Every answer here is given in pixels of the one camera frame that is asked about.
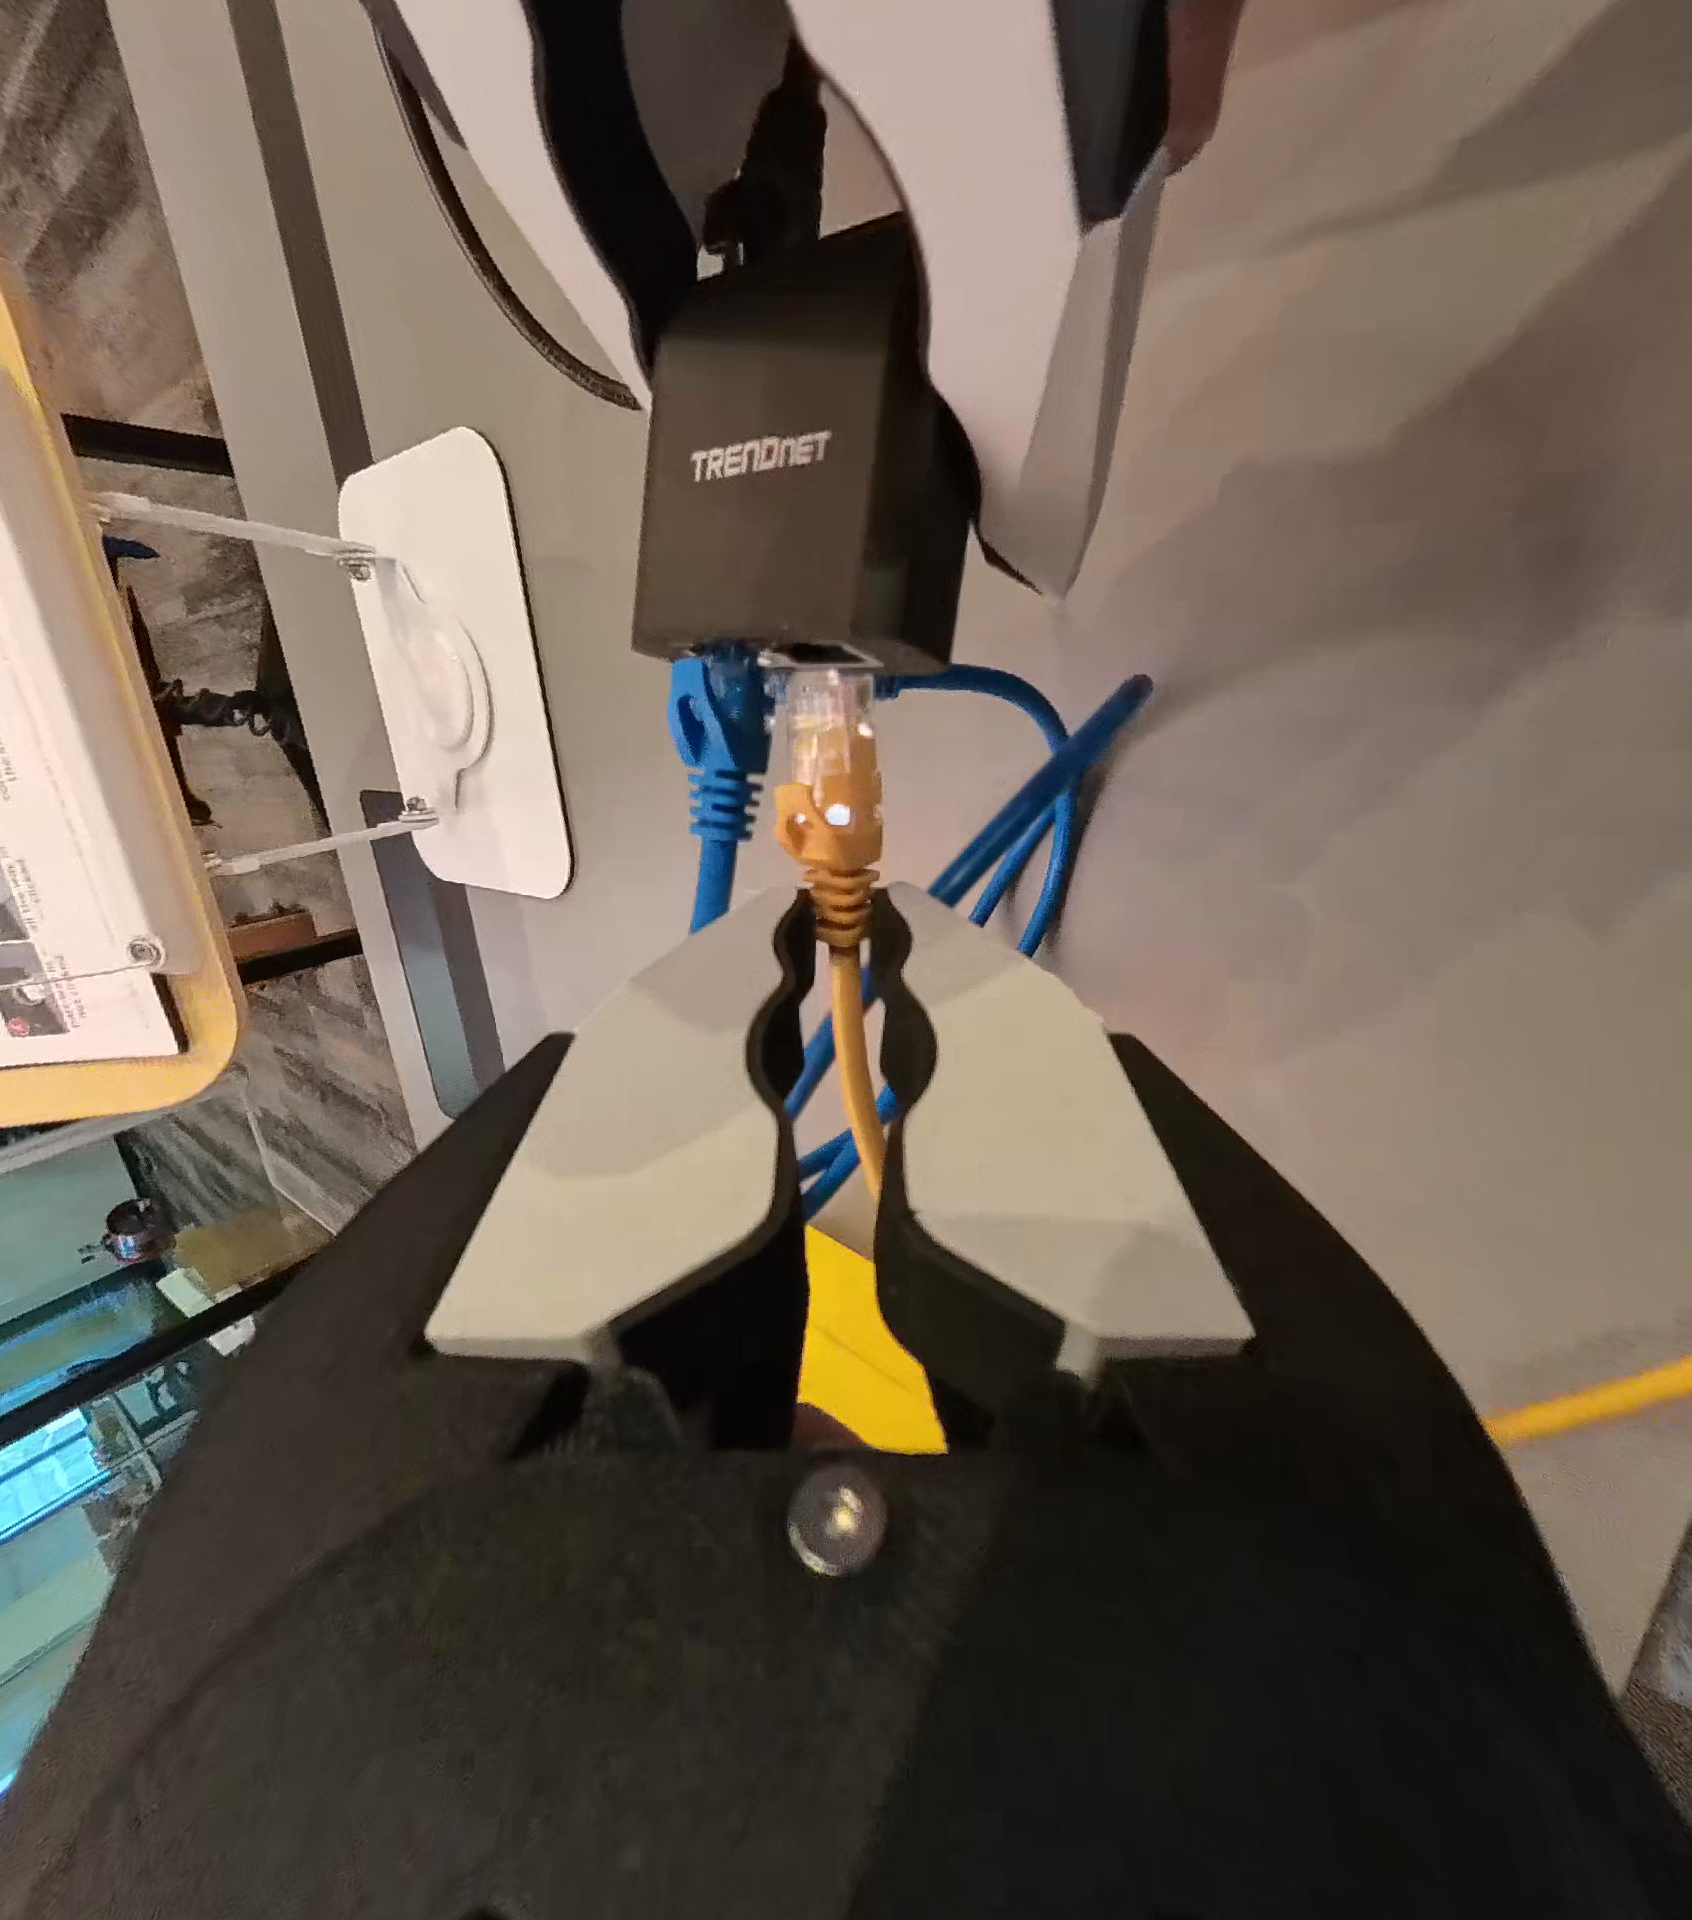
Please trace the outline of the yellow plastic bin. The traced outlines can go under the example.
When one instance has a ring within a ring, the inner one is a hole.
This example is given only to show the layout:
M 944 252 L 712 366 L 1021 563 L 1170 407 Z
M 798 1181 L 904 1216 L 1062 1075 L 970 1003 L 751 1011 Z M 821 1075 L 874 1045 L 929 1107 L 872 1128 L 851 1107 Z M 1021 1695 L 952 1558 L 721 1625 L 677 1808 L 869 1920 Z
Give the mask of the yellow plastic bin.
M 946 1453 L 929 1373 L 882 1317 L 877 1264 L 821 1228 L 807 1228 L 803 1251 L 801 1402 L 874 1452 Z

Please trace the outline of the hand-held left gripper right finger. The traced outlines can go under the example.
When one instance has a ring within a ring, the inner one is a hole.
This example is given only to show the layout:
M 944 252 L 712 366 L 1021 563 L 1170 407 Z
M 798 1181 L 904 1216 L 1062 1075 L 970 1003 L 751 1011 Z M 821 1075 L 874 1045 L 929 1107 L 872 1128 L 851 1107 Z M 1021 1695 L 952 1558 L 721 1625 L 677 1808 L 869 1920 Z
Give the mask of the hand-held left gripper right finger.
M 877 965 L 899 1103 L 877 1281 L 930 1378 L 1241 1352 L 1253 1319 L 1073 987 L 917 885 L 882 901 Z

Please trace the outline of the black network switch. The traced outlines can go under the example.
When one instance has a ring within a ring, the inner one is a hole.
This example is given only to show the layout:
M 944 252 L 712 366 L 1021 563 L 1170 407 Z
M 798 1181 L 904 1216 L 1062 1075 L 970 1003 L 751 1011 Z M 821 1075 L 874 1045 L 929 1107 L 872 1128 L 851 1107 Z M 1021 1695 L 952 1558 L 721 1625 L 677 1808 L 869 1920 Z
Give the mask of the black network switch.
M 697 282 L 654 371 L 636 654 L 952 663 L 978 471 L 922 323 L 899 213 Z

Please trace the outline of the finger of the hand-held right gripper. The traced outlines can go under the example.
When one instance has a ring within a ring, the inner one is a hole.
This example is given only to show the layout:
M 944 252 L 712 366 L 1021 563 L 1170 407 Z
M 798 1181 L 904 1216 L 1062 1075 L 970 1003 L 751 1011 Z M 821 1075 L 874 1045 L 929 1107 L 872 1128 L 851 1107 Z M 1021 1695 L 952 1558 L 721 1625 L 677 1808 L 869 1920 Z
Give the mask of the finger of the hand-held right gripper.
M 414 2 L 387 41 L 607 358 L 654 358 L 780 78 L 777 2 Z
M 987 556 L 1065 595 L 1114 455 L 1166 139 L 1087 227 L 1053 2 L 794 2 L 794 32 L 899 190 L 925 361 L 978 467 Z

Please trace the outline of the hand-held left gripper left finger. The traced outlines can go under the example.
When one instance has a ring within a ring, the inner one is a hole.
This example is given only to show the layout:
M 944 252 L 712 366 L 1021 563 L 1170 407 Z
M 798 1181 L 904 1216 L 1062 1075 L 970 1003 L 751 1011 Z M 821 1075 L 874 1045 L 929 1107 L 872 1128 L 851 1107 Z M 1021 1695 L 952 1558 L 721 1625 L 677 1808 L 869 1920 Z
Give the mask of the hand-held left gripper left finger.
M 431 1312 L 452 1358 L 593 1362 L 762 1250 L 794 1202 L 807 896 L 756 893 L 572 1033 Z

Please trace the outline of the white mount plate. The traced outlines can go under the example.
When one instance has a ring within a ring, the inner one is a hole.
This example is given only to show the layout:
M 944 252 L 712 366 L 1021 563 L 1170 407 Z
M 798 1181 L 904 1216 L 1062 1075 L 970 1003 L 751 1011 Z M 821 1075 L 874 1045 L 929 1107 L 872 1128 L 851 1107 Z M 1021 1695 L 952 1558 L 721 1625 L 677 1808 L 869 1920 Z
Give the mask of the white mount plate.
M 558 898 L 571 827 L 513 499 L 475 429 L 351 474 L 337 532 L 381 725 L 431 875 Z

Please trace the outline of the instruction sheet on board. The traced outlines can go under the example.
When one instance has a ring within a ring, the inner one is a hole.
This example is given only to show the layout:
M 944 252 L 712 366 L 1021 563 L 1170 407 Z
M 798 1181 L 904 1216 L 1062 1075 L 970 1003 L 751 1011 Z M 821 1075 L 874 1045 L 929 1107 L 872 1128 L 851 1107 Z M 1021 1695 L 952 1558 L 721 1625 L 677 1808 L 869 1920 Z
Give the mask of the instruction sheet on board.
M 107 563 L 105 540 L 96 527 L 96 516 L 91 514 L 83 477 L 76 467 L 72 448 L 67 446 L 62 416 L 40 393 L 30 348 L 32 331 L 24 301 L 12 288 L 8 275 L 0 270 L 0 366 L 13 376 L 27 404 L 41 423 L 44 437 L 66 471 L 66 488 L 72 496 L 83 523 L 91 528 L 91 542 L 107 565 L 115 599 L 120 602 L 122 628 L 133 638 L 138 676 L 145 687 L 145 738 L 157 738 L 161 743 L 164 761 L 171 771 L 171 761 L 151 699 L 151 685 L 140 668 L 135 635 Z M 227 946 L 221 908 L 212 898 L 210 879 L 203 867 L 203 856 L 194 838 L 193 848 L 197 870 L 203 875 L 203 893 L 206 898 L 210 898 L 210 909 L 216 913 L 216 961 L 179 985 L 183 1014 L 190 1033 L 186 1053 L 166 1066 L 142 1063 L 111 1068 L 89 1066 L 0 1069 L 0 1128 L 30 1123 L 87 1123 L 96 1117 L 133 1117 L 140 1111 L 170 1108 L 206 1090 L 229 1068 L 241 1036 L 243 989 L 237 977 L 234 955 Z

